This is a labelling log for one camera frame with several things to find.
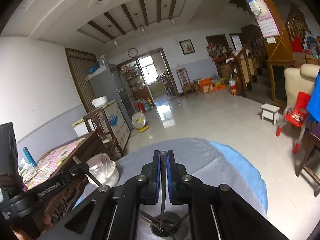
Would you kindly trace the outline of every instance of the wall clock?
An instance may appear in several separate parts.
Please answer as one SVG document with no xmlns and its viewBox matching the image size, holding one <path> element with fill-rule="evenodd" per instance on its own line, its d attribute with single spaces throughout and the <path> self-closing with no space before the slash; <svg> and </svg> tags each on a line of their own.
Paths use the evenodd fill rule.
<svg viewBox="0 0 320 240">
<path fill-rule="evenodd" d="M 137 57 L 137 55 L 138 55 L 137 49 L 131 48 L 131 49 L 128 50 L 128 56 L 129 57 L 134 58 L 134 57 Z"/>
</svg>

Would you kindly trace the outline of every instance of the silver screw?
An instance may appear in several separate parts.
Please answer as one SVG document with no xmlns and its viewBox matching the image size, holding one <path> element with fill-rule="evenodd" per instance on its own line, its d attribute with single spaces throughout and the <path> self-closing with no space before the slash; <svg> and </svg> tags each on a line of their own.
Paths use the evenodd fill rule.
<svg viewBox="0 0 320 240">
<path fill-rule="evenodd" d="M 106 185 L 106 184 L 102 184 L 102 185 L 98 188 L 98 190 L 99 190 L 101 193 L 106 192 L 108 189 L 109 189 L 109 186 Z"/>
<path fill-rule="evenodd" d="M 185 175 L 182 176 L 182 180 L 184 180 L 184 181 L 189 181 L 191 179 L 192 179 L 192 176 L 189 175 L 189 174 L 185 174 Z"/>
<path fill-rule="evenodd" d="M 137 181 L 144 181 L 144 180 L 146 180 L 146 178 L 147 177 L 145 175 L 140 174 L 140 175 L 137 176 Z"/>
<path fill-rule="evenodd" d="M 221 184 L 220 189 L 222 191 L 228 191 L 230 189 L 230 186 L 228 184 Z"/>
</svg>

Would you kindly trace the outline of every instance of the gray refrigerator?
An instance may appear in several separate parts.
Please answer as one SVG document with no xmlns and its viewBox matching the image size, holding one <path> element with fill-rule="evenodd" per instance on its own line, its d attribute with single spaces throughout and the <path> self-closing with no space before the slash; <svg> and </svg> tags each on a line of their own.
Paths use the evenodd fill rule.
<svg viewBox="0 0 320 240">
<path fill-rule="evenodd" d="M 130 99 L 132 93 L 131 90 L 127 91 L 129 85 L 121 78 L 116 65 L 107 63 L 106 70 L 90 78 L 89 82 L 96 97 L 106 96 L 108 101 L 116 100 L 129 129 L 132 130 L 131 118 L 138 107 L 136 102 Z"/>
</svg>

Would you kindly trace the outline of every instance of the blue logo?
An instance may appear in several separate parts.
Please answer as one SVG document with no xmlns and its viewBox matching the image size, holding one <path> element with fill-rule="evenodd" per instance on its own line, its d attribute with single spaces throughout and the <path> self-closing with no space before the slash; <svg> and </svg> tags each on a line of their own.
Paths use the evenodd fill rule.
<svg viewBox="0 0 320 240">
<path fill-rule="evenodd" d="M 116 126 L 118 124 L 118 116 L 115 114 L 110 115 L 109 117 L 109 124 L 110 126 Z"/>
</svg>

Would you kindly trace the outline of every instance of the framed picture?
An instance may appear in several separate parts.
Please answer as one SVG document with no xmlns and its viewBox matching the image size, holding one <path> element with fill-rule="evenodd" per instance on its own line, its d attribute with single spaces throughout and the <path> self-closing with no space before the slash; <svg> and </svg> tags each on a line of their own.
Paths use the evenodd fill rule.
<svg viewBox="0 0 320 240">
<path fill-rule="evenodd" d="M 179 43 L 184 55 L 196 52 L 191 40 L 179 41 Z"/>
</svg>

